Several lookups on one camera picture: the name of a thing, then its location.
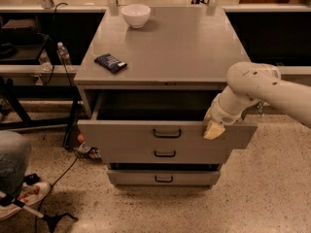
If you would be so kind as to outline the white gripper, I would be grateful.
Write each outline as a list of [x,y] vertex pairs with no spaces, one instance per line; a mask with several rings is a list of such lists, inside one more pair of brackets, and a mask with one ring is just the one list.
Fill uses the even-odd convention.
[[207,140],[214,140],[221,136],[225,132],[224,125],[232,125],[242,116],[241,112],[234,115],[223,109],[219,102],[219,98],[220,95],[217,95],[214,98],[210,108],[204,116],[204,121],[209,120],[203,133],[203,138]]

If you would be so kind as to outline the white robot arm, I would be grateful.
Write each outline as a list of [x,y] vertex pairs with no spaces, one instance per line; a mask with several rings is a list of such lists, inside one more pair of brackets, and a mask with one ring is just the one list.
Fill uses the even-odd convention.
[[215,97],[203,119],[207,123],[203,138],[218,138],[260,101],[311,127],[310,86],[282,80],[273,65],[238,62],[228,69],[226,88]]

